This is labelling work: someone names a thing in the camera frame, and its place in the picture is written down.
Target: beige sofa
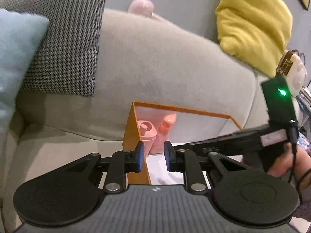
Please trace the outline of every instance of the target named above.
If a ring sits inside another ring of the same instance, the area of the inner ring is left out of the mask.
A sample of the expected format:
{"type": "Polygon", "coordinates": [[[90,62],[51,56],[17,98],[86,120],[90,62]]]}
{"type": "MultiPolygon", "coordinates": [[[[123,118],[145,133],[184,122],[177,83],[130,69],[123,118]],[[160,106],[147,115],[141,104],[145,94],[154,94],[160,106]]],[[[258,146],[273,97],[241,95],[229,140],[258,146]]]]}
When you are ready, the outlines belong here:
{"type": "Polygon", "coordinates": [[[268,120],[260,89],[265,76],[200,36],[106,9],[99,47],[93,97],[18,95],[0,158],[7,232],[21,224],[12,204],[20,184],[88,153],[110,156],[122,149],[133,101],[225,113],[241,127],[268,120]]]}

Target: houndstooth pillow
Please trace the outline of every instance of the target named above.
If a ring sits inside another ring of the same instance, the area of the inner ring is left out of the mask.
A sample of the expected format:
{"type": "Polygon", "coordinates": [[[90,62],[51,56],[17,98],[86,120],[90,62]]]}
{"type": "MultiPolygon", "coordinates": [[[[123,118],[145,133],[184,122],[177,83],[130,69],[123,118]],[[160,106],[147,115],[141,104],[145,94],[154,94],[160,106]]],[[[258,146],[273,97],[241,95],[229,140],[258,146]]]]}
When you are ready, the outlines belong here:
{"type": "Polygon", "coordinates": [[[46,16],[50,27],[22,88],[92,96],[105,0],[4,0],[0,7],[46,16]]]}

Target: green light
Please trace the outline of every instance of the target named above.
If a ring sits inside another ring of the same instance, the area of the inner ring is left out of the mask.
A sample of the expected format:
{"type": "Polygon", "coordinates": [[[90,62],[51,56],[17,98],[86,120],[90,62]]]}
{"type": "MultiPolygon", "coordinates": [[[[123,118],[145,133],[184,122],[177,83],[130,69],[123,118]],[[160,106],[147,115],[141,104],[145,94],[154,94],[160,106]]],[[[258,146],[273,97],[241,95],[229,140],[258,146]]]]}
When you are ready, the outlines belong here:
{"type": "Polygon", "coordinates": [[[284,90],[282,90],[282,89],[277,89],[277,90],[279,90],[279,92],[282,94],[282,95],[286,95],[286,91],[284,91],[284,90]]]}

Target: yellow pillow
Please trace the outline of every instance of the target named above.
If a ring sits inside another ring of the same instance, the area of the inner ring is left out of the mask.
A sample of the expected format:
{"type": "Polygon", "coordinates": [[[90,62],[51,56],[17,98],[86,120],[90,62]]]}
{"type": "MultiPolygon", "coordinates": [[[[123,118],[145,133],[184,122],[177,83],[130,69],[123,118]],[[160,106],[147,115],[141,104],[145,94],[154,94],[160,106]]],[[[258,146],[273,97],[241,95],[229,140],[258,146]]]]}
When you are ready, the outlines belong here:
{"type": "Polygon", "coordinates": [[[216,9],[220,46],[273,78],[291,37],[292,14],[282,0],[221,0],[216,9]]]}

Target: person's thumb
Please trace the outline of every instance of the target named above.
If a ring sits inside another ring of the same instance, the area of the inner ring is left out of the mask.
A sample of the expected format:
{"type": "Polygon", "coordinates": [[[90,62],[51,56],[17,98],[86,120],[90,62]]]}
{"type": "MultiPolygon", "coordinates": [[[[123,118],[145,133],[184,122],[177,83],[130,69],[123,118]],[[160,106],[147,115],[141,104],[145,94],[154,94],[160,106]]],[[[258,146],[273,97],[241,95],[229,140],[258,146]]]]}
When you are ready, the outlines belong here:
{"type": "Polygon", "coordinates": [[[268,170],[267,174],[274,177],[281,177],[293,166],[293,154],[287,150],[279,156],[268,170]]]}

